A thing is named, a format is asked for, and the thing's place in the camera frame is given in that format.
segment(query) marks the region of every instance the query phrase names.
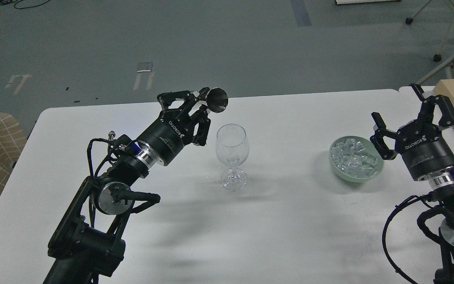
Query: robotiq logo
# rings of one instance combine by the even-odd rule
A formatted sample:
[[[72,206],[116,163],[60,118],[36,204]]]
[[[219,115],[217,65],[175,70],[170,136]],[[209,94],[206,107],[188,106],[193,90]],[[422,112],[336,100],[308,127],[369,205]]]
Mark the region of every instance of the robotiq logo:
[[[178,135],[180,136],[180,138],[183,138],[183,136],[185,136],[185,134],[182,134],[182,133],[180,132],[180,130],[179,130],[171,121],[169,121],[169,125],[171,126],[171,128],[173,128],[173,129],[176,131],[176,133],[178,133]]]
[[[427,138],[425,137],[425,135],[423,135],[420,139],[414,141],[413,143],[411,143],[411,144],[405,146],[404,148],[406,148],[406,150],[411,149],[412,147],[414,147],[414,146],[420,144],[420,143],[423,142],[423,141],[427,141]]]

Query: green bowl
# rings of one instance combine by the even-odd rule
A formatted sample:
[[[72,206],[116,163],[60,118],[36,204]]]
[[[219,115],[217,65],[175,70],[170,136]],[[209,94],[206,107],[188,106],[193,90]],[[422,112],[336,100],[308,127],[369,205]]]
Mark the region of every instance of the green bowl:
[[[335,166],[335,164],[332,161],[332,154],[331,154],[332,148],[335,147],[335,145],[337,143],[339,143],[339,142],[345,142],[346,139],[348,139],[348,138],[354,138],[355,142],[361,141],[362,144],[364,145],[364,148],[366,149],[367,153],[369,153],[370,155],[373,155],[373,156],[378,158],[378,164],[375,165],[375,167],[373,167],[373,169],[375,170],[374,174],[369,174],[367,178],[366,177],[365,178],[364,177],[363,178],[362,177],[359,178],[357,176],[354,176],[351,173],[348,174],[349,172],[343,172],[343,171],[341,171],[341,169],[339,169],[338,166]],[[375,178],[376,176],[378,176],[381,173],[381,171],[383,170],[383,166],[384,166],[384,160],[381,158],[380,154],[375,149],[375,147],[371,143],[371,141],[369,141],[369,140],[367,140],[365,138],[362,138],[362,137],[358,137],[358,136],[343,136],[341,138],[336,139],[332,143],[332,145],[330,145],[329,152],[328,152],[328,160],[329,160],[330,165],[332,166],[332,169],[333,169],[335,174],[337,174],[342,179],[347,180],[347,181],[351,181],[351,182],[364,182],[364,181],[373,179],[373,178]]]

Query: glass stem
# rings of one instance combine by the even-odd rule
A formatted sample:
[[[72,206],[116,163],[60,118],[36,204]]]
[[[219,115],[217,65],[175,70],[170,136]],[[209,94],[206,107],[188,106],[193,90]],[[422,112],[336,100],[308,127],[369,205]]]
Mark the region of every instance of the glass stem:
[[[238,173],[236,172],[236,168],[231,168],[231,176],[229,176],[230,179],[236,179],[239,178]]]

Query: white table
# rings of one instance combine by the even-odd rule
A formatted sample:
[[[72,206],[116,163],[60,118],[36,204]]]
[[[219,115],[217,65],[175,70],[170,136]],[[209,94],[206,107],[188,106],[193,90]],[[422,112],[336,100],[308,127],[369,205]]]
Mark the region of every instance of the white table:
[[[1,284],[45,278],[54,262],[47,243],[88,175],[90,139],[111,130],[135,138],[159,111],[144,103],[41,114],[0,198]],[[162,201],[130,218],[125,259],[100,283],[405,283],[383,254],[381,231],[396,204],[430,187],[411,179],[401,157],[361,184],[343,181],[328,162],[336,138],[373,134],[373,111],[389,128],[415,118],[395,90],[230,99],[227,110],[209,116],[207,146],[186,146],[133,185]],[[216,182],[224,167],[214,137],[226,123],[241,124],[249,137],[241,166],[249,181],[241,192]],[[95,146],[99,162],[106,148]],[[407,274],[431,283],[439,247],[416,226],[425,207],[412,207],[393,221],[389,250]],[[112,218],[103,217],[97,214],[96,228],[105,230]]]

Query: chair leg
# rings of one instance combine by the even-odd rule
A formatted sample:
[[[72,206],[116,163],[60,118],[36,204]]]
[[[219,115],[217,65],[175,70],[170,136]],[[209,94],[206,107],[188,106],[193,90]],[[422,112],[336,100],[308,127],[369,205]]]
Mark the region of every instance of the chair leg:
[[[441,63],[441,64],[439,64],[439,66],[435,67],[434,70],[432,70],[427,75],[423,76],[423,78],[418,80],[418,82],[416,82],[416,84],[422,84],[423,82],[427,81],[427,79],[429,79],[430,77],[434,76],[434,74],[439,72],[442,68],[447,67],[452,62],[454,62],[454,52],[448,59],[443,61],[443,63]]]
[[[447,39],[449,38],[451,32],[453,31],[453,28],[454,28],[454,23],[452,23],[451,25],[449,25],[449,28],[446,32],[446,36],[445,36],[445,39],[443,39],[442,43],[441,43],[441,46],[439,47],[439,49],[437,50],[437,52],[434,54],[434,61],[435,62],[439,62],[441,59],[441,54],[443,53],[443,50],[445,48],[445,45],[446,45],[446,42],[447,42]]]
[[[409,18],[406,18],[406,24],[410,25],[412,22],[413,22],[413,19],[418,15],[420,14],[420,11],[423,10],[425,7],[427,7],[427,5],[431,2],[432,0],[427,0],[427,2],[421,6],[418,11],[416,11],[416,13],[414,13],[413,15],[411,15]]]

